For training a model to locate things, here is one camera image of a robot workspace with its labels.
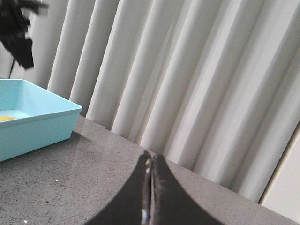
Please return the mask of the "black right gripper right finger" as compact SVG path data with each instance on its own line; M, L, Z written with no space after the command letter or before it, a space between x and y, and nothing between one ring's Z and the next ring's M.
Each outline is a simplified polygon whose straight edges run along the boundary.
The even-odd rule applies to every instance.
M221 225L199 206L171 172L163 155L152 163L155 225Z

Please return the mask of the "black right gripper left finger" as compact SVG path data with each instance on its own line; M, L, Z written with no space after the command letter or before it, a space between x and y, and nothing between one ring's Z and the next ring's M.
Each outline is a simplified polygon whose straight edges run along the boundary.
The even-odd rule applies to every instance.
M151 206L152 156L146 150L116 196L88 225L148 225Z

